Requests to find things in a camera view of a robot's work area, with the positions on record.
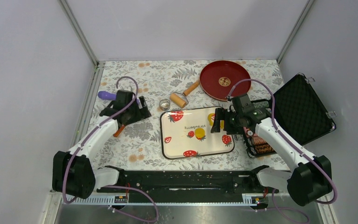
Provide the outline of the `wooden dough roller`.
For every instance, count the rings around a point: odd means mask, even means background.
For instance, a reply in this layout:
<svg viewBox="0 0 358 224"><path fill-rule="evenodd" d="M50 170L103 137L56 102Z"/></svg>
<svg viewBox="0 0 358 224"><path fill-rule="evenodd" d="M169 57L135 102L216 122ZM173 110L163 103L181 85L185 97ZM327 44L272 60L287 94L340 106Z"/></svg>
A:
<svg viewBox="0 0 358 224"><path fill-rule="evenodd" d="M195 90L199 86L199 81L194 82L190 87L188 87L183 92L173 92L169 99L177 105L179 108L184 108L186 105L188 105L189 101L187 99L187 96Z"/></svg>

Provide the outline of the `red round plate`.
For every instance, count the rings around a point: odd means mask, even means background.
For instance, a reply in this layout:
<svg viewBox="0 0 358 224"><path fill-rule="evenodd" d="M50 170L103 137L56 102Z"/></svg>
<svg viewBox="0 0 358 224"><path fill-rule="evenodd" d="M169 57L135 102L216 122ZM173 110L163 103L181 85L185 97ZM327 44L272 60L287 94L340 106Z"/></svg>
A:
<svg viewBox="0 0 358 224"><path fill-rule="evenodd" d="M199 76L202 90L211 98L226 101L227 96L240 96L247 93L251 87L251 81L245 81L232 87L243 79L250 79L250 74L241 65L231 61L215 61L206 65Z"/></svg>

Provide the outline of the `metal ring cutter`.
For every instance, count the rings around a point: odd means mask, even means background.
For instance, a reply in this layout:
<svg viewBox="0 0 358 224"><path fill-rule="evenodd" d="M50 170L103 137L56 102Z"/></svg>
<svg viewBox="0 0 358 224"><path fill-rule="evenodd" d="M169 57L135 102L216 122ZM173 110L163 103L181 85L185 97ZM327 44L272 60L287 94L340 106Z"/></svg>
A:
<svg viewBox="0 0 358 224"><path fill-rule="evenodd" d="M159 102L159 108L162 110L162 111L168 111L171 107L171 102L169 99L162 99L160 100Z"/></svg>

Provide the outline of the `purple handle tool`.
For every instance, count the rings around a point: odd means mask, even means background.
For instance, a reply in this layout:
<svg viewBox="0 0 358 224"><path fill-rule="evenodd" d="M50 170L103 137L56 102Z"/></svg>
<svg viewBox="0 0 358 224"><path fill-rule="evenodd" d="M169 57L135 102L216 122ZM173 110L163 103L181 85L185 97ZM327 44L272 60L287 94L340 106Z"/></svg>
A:
<svg viewBox="0 0 358 224"><path fill-rule="evenodd" d="M97 96L102 100L109 100L109 101L116 100L116 94L107 91L99 91Z"/></svg>

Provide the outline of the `strawberry print tray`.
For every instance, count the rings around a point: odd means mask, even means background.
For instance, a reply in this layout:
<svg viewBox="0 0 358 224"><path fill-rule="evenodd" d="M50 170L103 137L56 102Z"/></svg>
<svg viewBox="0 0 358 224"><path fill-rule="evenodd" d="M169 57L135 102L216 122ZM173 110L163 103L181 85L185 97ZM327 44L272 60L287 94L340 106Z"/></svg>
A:
<svg viewBox="0 0 358 224"><path fill-rule="evenodd" d="M211 133L217 107L167 111L160 116L162 154L167 159L224 154L233 151L232 135Z"/></svg>

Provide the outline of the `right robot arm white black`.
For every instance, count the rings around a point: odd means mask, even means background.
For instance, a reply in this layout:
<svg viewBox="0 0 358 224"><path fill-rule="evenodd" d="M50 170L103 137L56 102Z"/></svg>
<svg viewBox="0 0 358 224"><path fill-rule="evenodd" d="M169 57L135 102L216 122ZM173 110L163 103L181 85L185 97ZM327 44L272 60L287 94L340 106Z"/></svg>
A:
<svg viewBox="0 0 358 224"><path fill-rule="evenodd" d="M274 110L255 108L247 94L230 98L232 108L218 107L211 133L224 130L228 135L251 131L265 140L285 161L290 171L270 167L260 168L250 177L250 189L261 192L266 187L288 192L295 203L305 206L310 202L321 203L321 197L332 193L337 200L337 188L332 181L331 162L326 156L315 156L296 142L274 118Z"/></svg>

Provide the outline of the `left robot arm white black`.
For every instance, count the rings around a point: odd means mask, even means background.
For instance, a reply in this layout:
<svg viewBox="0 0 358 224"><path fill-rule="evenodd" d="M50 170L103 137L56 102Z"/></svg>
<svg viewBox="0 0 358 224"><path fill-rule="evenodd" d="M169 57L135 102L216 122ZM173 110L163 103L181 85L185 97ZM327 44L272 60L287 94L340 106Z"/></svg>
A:
<svg viewBox="0 0 358 224"><path fill-rule="evenodd" d="M114 134L150 116L143 96L119 90L115 99L99 113L96 126L71 149L54 155L52 189L81 199L87 199L93 191L105 186L115 192L122 191L126 180L119 168L92 168L91 162Z"/></svg>

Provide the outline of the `yellow dough scrap strip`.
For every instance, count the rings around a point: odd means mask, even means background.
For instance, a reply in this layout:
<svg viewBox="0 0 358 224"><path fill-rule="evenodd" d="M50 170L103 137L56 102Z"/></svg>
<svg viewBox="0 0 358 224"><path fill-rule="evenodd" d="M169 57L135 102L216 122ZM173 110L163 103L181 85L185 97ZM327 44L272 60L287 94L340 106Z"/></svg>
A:
<svg viewBox="0 0 358 224"><path fill-rule="evenodd" d="M212 126L214 123L215 113L211 113L208 115L207 119L209 122L209 125ZM220 120L220 129L224 128L224 120Z"/></svg>

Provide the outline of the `orange handle metal scraper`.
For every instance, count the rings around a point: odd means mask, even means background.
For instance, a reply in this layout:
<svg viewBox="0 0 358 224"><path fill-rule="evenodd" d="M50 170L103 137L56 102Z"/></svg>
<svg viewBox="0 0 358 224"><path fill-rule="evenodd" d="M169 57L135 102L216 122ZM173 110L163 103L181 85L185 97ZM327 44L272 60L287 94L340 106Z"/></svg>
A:
<svg viewBox="0 0 358 224"><path fill-rule="evenodd" d="M119 129L113 134L114 137L118 137L120 133L125 129L125 125L121 125Z"/></svg>

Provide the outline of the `yellow dough lump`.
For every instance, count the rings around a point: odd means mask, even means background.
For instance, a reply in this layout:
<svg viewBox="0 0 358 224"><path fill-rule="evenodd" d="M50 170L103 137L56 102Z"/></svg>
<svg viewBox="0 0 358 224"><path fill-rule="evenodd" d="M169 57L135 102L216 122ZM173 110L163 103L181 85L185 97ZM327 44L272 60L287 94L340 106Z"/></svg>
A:
<svg viewBox="0 0 358 224"><path fill-rule="evenodd" d="M204 140L206 137L206 131L203 128L195 129L194 134L198 140Z"/></svg>

